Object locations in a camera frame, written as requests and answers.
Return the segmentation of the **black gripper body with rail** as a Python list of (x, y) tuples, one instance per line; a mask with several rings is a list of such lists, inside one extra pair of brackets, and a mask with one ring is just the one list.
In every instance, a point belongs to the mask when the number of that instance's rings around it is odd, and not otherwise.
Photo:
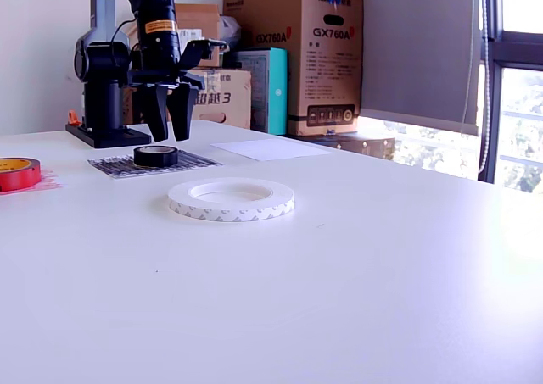
[(131, 55), (128, 74), (134, 103), (195, 103), (199, 77), (189, 73), (199, 65), (199, 55), (182, 55), (175, 60), (144, 61)]

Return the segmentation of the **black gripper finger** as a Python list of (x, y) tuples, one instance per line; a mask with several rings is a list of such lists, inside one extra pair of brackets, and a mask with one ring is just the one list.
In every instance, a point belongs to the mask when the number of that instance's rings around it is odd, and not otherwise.
[(193, 89), (188, 83), (181, 83), (168, 96), (168, 110), (176, 140), (188, 140), (193, 112)]
[(155, 142), (168, 138), (166, 100), (168, 88), (164, 86), (145, 86), (141, 88), (141, 110), (145, 123)]

